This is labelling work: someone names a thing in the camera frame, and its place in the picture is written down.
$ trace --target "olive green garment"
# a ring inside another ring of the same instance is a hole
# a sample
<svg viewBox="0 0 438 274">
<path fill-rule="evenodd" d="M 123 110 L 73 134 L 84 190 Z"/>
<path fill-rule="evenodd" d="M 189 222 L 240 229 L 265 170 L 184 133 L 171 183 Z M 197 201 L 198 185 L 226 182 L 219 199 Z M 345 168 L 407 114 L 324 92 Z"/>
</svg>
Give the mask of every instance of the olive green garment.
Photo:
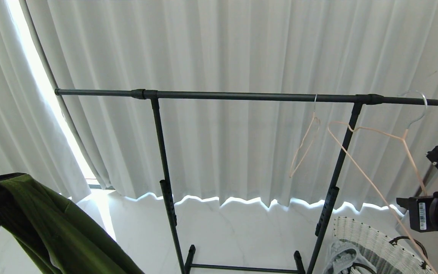
<svg viewBox="0 0 438 274">
<path fill-rule="evenodd" d="M 2 226 L 43 273 L 143 273 L 92 218 L 30 175 L 0 186 L 14 198 L 0 206 Z"/>
</svg>

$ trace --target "white curtain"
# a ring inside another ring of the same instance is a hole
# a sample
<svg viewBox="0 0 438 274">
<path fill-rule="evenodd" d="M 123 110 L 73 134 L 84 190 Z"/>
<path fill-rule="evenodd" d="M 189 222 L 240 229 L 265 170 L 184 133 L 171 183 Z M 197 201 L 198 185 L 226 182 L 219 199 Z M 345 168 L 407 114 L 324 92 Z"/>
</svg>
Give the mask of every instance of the white curtain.
<svg viewBox="0 0 438 274">
<path fill-rule="evenodd" d="M 90 194 L 33 78 L 10 10 L 0 0 L 0 175 L 13 172 L 28 173 L 75 201 Z"/>
<path fill-rule="evenodd" d="M 43 59 L 63 89 L 284 92 L 438 98 L 438 2 L 41 1 L 26 2 Z M 163 179 L 149 101 L 64 97 L 99 182 L 137 198 Z M 161 103 L 175 201 L 185 195 L 269 205 L 325 198 L 339 147 L 331 120 L 351 104 L 318 103 L 319 136 L 295 176 L 288 170 L 313 103 L 166 100 Z M 423 107 L 377 105 L 358 125 L 401 135 Z M 345 127 L 334 125 L 342 139 Z M 424 173 L 438 145 L 438 107 L 407 142 Z M 390 202 L 417 180 L 397 140 L 356 133 L 349 148 Z M 339 203 L 381 204 L 349 160 Z"/>
</svg>

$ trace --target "white marble floor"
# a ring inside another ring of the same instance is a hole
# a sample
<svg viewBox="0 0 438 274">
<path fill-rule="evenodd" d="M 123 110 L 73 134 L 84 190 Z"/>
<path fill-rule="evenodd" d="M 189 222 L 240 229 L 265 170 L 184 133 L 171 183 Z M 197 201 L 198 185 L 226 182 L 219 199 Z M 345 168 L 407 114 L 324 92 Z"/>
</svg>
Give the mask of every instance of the white marble floor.
<svg viewBox="0 0 438 274">
<path fill-rule="evenodd" d="M 78 203 L 97 223 L 115 237 L 141 269 L 150 274 L 178 274 L 179 267 L 169 232 L 163 200 L 153 195 L 138 200 L 124 198 L 116 192 L 97 191 Z M 294 269 L 293 254 L 299 250 L 307 267 L 315 243 L 315 225 L 322 204 L 309 206 L 292 201 L 290 207 L 273 203 L 269 209 L 259 201 L 205 202 L 188 198 L 176 204 L 181 250 L 186 259 L 191 244 L 197 248 L 194 262 L 235 266 Z M 388 209 L 364 206 L 357 212 L 342 206 L 334 212 L 356 218 L 389 236 L 397 236 L 395 220 Z M 328 229 L 325 242 L 330 241 Z M 324 266 L 325 246 L 315 269 Z M 39 273 L 7 231 L 0 231 L 0 274 Z M 235 273 L 193 269 L 193 274 Z"/>
</svg>

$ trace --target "hanger hook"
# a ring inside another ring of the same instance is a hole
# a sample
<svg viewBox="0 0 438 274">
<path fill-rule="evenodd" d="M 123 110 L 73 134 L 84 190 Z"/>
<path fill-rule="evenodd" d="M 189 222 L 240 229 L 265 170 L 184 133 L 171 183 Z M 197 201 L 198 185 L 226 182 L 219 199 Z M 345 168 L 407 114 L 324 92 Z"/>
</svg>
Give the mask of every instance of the hanger hook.
<svg viewBox="0 0 438 274">
<path fill-rule="evenodd" d="M 422 119 L 422 118 L 425 116 L 425 113 L 427 112 L 427 106 L 428 106 L 427 98 L 425 97 L 425 95 L 424 95 L 422 92 L 419 92 L 419 91 L 416 91 L 416 90 L 415 90 L 415 91 L 409 90 L 409 91 L 407 91 L 407 92 L 404 92 L 403 94 L 400 94 L 400 97 L 401 97 L 401 96 L 404 96 L 404 95 L 406 95 L 406 94 L 408 94 L 408 93 L 410 93 L 410 92 L 416 92 L 416 93 L 420 94 L 420 95 L 422 96 L 422 98 L 424 99 L 424 105 L 425 105 L 425 107 L 424 107 L 424 112 L 422 112 L 422 115 L 420 115 L 418 118 L 416 118 L 415 120 L 413 120 L 413 121 L 411 121 L 410 123 L 408 123 L 408 125 L 407 125 L 407 127 L 406 127 L 407 129 L 410 128 L 410 126 L 411 126 L 413 123 L 415 123 L 416 121 Z"/>
<path fill-rule="evenodd" d="M 315 113 L 315 106 L 317 104 L 317 94 L 315 95 L 315 98 L 313 99 L 313 112 Z"/>
</svg>

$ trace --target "clothes rack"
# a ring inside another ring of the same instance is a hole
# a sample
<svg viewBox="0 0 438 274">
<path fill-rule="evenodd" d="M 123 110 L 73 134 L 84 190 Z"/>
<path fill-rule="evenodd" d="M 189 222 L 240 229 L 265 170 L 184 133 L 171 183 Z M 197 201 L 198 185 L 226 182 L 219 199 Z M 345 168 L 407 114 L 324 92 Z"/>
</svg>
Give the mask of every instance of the clothes rack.
<svg viewBox="0 0 438 274">
<path fill-rule="evenodd" d="M 160 118 L 160 104 L 159 99 L 212 99 L 212 100 L 260 100 L 260 101 L 301 101 L 301 102 L 333 102 L 333 103 L 354 103 L 351 118 L 349 119 L 349 126 L 354 128 L 360 115 L 363 105 L 376 104 L 409 104 L 409 105 L 424 105 L 423 99 L 405 98 L 405 97 L 385 97 L 377 94 L 365 95 L 322 95 L 318 94 L 315 99 L 314 94 L 276 94 L 276 93 L 245 93 L 245 92 L 177 92 L 177 91 L 158 91 L 158 90 L 79 90 L 79 89 L 55 89 L 55 94 L 62 95 L 80 95 L 80 96 L 118 96 L 118 97 L 133 97 L 136 99 L 149 99 L 153 108 L 153 115 L 155 119 L 155 126 L 158 137 L 158 144 L 160 148 L 160 156 L 162 159 L 163 174 L 165 179 L 160 181 L 160 186 L 163 194 L 163 201 L 165 202 L 165 209 L 167 211 L 168 222 L 172 232 L 172 237 L 177 252 L 179 267 L 181 274 L 189 274 L 191 268 L 208 268 L 208 269 L 227 269 L 239 271 L 256 271 L 256 272 L 273 272 L 273 273 L 296 273 L 296 274 L 312 274 L 317 257 L 324 240 L 325 232 L 334 210 L 334 204 L 339 193 L 339 188 L 336 187 L 337 180 L 341 173 L 346 153 L 341 149 L 337 158 L 336 166 L 332 174 L 329 189 L 325 197 L 322 213 L 319 217 L 315 229 L 317 240 L 312 253 L 312 257 L 307 270 L 304 269 L 302 258 L 299 251 L 294 252 L 294 260 L 297 269 L 270 269 L 270 268 L 254 268 L 241 266 L 224 266 L 224 265 L 208 265 L 193 263 L 195 255 L 195 246 L 191 245 L 186 261 L 184 262 L 179 236 L 177 234 L 177 216 L 175 215 L 175 208 L 172 196 L 172 188 L 170 184 L 170 173 L 168 171 L 167 153 L 165 152 L 165 141 L 163 138 L 163 127 Z M 427 105 L 438 106 L 437 99 L 427 99 Z M 348 149 L 351 142 L 353 132 L 347 129 L 344 135 L 343 146 Z"/>
</svg>

